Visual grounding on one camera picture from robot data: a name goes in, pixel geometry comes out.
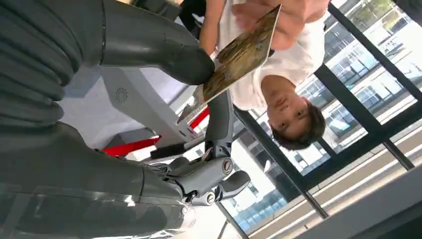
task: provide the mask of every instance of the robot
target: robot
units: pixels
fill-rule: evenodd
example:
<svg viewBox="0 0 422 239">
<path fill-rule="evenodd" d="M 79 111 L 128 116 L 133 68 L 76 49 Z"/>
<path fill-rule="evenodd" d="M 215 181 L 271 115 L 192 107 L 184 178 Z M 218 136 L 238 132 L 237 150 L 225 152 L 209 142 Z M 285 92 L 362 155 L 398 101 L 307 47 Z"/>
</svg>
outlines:
<svg viewBox="0 0 422 239">
<path fill-rule="evenodd" d="M 115 0 L 0 0 L 0 238 L 168 238 L 193 206 L 237 195 L 229 94 L 209 104 L 207 154 L 146 165 L 88 148 L 55 103 L 81 65 L 157 67 L 189 84 L 214 64 L 182 26 Z"/>
</svg>

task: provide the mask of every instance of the metal screw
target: metal screw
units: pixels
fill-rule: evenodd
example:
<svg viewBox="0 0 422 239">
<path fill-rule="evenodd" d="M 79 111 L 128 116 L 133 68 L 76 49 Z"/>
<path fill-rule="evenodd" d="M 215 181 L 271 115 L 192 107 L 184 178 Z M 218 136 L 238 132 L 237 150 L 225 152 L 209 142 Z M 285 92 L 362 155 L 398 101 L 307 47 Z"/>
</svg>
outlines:
<svg viewBox="0 0 422 239">
<path fill-rule="evenodd" d="M 189 208 L 188 208 L 188 207 L 183 207 L 183 208 L 182 208 L 182 213 L 183 213 L 183 214 L 188 213 L 188 211 L 189 211 Z"/>
<path fill-rule="evenodd" d="M 224 172 L 230 172 L 231 171 L 231 160 L 226 160 L 223 163 L 223 170 L 224 170 Z"/>
<path fill-rule="evenodd" d="M 207 195 L 207 204 L 208 204 L 208 205 L 213 204 L 213 203 L 214 203 L 214 200 L 215 200 L 215 195 L 214 195 L 214 193 L 209 193 L 209 194 Z"/>
</svg>

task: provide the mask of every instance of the vent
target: vent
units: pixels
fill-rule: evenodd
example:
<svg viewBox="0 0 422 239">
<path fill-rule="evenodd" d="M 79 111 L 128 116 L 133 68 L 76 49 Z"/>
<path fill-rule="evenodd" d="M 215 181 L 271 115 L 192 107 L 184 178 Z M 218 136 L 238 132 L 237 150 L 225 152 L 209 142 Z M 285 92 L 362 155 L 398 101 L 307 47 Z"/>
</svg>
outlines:
<svg viewBox="0 0 422 239">
<path fill-rule="evenodd" d="M 117 103 L 125 103 L 127 100 L 127 90 L 120 87 L 116 90 L 115 100 Z"/>
</svg>

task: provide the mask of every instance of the man's arm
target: man's arm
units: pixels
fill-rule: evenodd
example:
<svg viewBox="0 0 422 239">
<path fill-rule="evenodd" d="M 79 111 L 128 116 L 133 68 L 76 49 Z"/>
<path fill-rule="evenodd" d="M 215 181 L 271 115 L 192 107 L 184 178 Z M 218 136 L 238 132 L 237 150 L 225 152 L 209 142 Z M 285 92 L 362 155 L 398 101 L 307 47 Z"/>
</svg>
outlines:
<svg viewBox="0 0 422 239">
<path fill-rule="evenodd" d="M 329 0 L 248 0 L 235 4 L 232 12 L 244 31 L 253 30 L 256 21 L 273 7 L 281 4 L 271 48 L 285 50 L 293 46 L 306 23 L 320 19 L 326 12 Z"/>
<path fill-rule="evenodd" d="M 207 10 L 199 36 L 199 44 L 208 55 L 215 51 L 218 40 L 218 23 L 224 9 L 225 0 L 207 0 Z"/>
</svg>

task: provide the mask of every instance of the robotic hand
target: robotic hand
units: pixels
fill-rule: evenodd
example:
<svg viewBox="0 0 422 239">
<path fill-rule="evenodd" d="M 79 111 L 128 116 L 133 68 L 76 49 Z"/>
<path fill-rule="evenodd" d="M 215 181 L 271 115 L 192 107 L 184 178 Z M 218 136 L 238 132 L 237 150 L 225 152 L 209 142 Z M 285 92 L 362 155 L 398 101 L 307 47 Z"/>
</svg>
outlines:
<svg viewBox="0 0 422 239">
<path fill-rule="evenodd" d="M 82 64 L 206 81 L 214 64 L 182 26 L 115 0 L 0 0 L 0 12 L 0 238 L 159 238 L 184 225 L 187 203 L 247 185 L 244 173 L 223 181 L 232 169 L 227 93 L 210 104 L 209 156 L 165 177 L 88 148 L 58 121 L 55 101 Z"/>
</svg>

